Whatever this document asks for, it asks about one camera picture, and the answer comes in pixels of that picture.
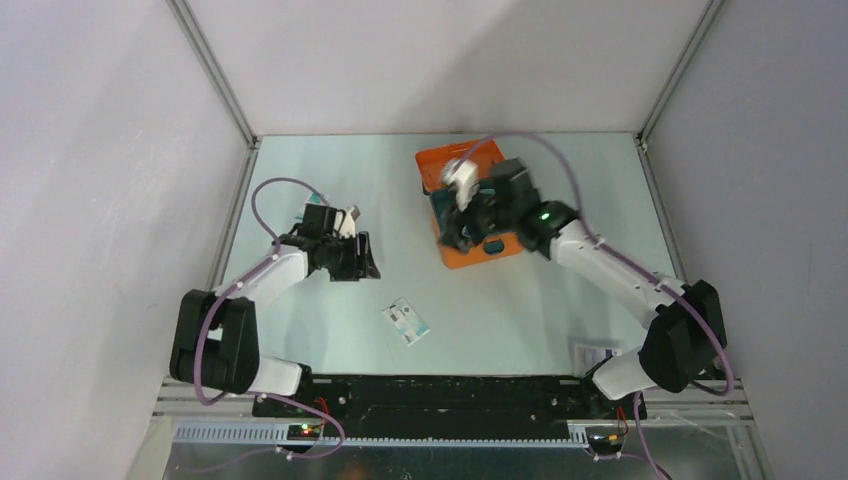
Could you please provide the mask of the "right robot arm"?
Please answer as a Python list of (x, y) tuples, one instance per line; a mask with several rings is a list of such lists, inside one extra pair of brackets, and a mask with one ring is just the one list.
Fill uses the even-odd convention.
[(447, 163), (441, 182), (452, 195), (441, 219), (443, 246), (462, 254), (496, 232), (512, 233), (529, 252), (582, 275), (615, 298), (647, 334), (642, 346), (603, 360), (586, 374), (585, 411), (606, 418), (622, 398), (657, 387), (679, 393), (726, 345), (718, 291), (704, 280), (687, 284), (648, 271), (615, 251), (586, 226), (579, 212), (544, 200), (520, 159), (494, 164), (486, 179), (476, 164)]

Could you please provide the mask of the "long white teal packet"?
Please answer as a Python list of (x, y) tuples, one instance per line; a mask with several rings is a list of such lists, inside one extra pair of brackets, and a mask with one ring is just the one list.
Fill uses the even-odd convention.
[(426, 322), (403, 297), (385, 308), (382, 314), (396, 328), (407, 346), (415, 344), (430, 332)]

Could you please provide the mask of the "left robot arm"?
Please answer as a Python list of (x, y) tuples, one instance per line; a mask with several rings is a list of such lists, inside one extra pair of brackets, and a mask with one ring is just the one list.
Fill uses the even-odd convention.
[(357, 207), (308, 204), (302, 219), (273, 240), (267, 254), (227, 284), (182, 298), (169, 361), (172, 378), (225, 394), (276, 394), (292, 416), (316, 403), (306, 366), (264, 355), (258, 319), (289, 288), (324, 271), (332, 282), (378, 279), (369, 234)]

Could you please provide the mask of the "teal divided tray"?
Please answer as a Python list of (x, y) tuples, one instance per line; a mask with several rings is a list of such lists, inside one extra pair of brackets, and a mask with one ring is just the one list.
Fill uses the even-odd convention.
[(429, 195), (435, 220), (435, 235), (441, 246), (459, 250), (465, 227), (456, 202), (456, 189), (444, 187)]

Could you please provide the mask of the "orange medicine box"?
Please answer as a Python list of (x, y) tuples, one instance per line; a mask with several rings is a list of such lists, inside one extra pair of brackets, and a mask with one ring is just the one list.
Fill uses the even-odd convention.
[(441, 242), (447, 231), (446, 214), (455, 199), (445, 177), (469, 177), (476, 181), (468, 199), (491, 196), (494, 188), (489, 173), (491, 168), (505, 161), (495, 141), (482, 139), (453, 143), (417, 152), (414, 156), (421, 178), (422, 192), (431, 208), (431, 226), (443, 265), (460, 269), (517, 255), (524, 251), (516, 235), (506, 230), (495, 230), (482, 243), (462, 253)]

